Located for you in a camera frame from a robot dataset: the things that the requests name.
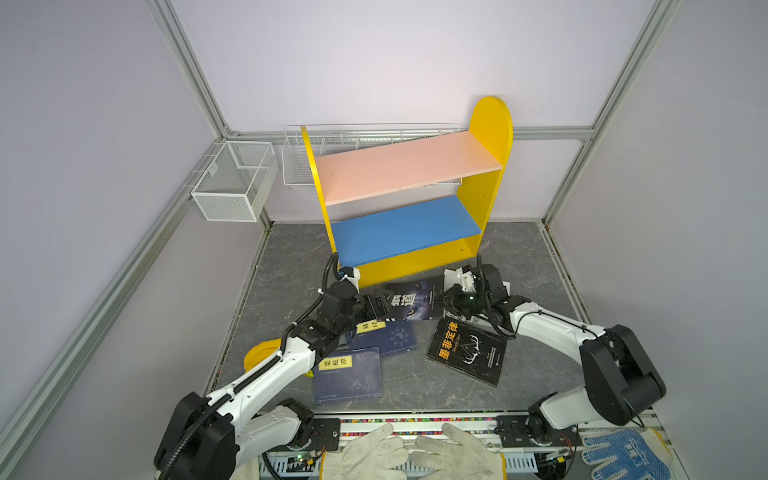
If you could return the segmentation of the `black book orange title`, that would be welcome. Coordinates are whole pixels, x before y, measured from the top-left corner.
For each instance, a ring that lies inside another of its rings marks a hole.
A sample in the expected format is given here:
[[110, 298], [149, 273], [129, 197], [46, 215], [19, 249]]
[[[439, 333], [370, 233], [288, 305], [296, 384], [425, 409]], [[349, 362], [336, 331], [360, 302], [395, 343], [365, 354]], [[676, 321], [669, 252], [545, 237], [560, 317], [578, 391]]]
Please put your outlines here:
[[427, 349], [428, 359], [478, 381], [499, 384], [507, 340], [471, 324], [443, 318]]

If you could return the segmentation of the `dark wolf cover book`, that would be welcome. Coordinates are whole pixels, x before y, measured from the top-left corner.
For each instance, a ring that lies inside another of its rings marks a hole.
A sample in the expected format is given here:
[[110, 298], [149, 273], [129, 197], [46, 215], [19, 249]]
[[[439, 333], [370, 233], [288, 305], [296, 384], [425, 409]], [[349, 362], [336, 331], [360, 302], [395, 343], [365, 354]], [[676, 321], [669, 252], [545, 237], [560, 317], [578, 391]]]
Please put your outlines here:
[[437, 301], [443, 292], [438, 278], [389, 283], [385, 289], [392, 293], [389, 313], [394, 320], [437, 320], [444, 315], [444, 308]]

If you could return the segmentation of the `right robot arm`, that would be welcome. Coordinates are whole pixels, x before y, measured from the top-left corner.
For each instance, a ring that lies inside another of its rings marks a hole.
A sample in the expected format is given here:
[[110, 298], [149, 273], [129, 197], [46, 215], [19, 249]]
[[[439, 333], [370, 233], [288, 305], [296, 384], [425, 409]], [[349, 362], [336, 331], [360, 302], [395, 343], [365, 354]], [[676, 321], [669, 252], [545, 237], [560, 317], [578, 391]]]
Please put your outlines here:
[[525, 296], [512, 294], [491, 264], [446, 269], [439, 302], [457, 319], [488, 326], [505, 340], [532, 338], [581, 366], [581, 387], [550, 394], [529, 407], [525, 428], [540, 444], [591, 421], [624, 426], [667, 393], [630, 328], [590, 325], [555, 314]]

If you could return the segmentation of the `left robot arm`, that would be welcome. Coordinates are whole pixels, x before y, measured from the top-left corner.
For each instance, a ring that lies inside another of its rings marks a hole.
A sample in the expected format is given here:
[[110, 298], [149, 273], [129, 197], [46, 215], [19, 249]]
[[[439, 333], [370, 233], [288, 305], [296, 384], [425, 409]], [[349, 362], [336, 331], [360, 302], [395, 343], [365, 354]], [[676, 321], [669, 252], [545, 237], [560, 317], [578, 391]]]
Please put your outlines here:
[[324, 288], [283, 332], [278, 349], [224, 387], [192, 392], [176, 405], [154, 457], [161, 479], [228, 479], [241, 466], [280, 446], [312, 442], [313, 413], [288, 399], [265, 406], [293, 380], [334, 352], [347, 333], [389, 320], [392, 292], [359, 292], [350, 278]]

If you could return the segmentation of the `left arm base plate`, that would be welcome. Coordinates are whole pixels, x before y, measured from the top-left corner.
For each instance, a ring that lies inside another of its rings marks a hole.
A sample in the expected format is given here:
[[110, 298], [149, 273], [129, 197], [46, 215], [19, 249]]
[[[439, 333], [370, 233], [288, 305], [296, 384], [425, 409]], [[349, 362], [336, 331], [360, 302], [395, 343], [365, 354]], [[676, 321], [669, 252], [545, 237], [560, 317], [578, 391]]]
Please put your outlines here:
[[336, 451], [341, 440], [341, 419], [338, 417], [315, 417], [300, 426], [296, 436], [288, 444], [278, 445], [272, 452], [288, 451]]

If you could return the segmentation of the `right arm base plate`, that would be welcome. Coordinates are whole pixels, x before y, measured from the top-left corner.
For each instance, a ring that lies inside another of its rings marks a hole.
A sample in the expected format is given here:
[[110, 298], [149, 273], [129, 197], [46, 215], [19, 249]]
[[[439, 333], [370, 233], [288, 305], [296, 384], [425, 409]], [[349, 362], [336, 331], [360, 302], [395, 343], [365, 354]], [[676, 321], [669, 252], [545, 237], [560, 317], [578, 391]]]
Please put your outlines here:
[[528, 414], [500, 415], [493, 432], [505, 448], [512, 447], [578, 447], [581, 438], [575, 426], [555, 430], [536, 416]]

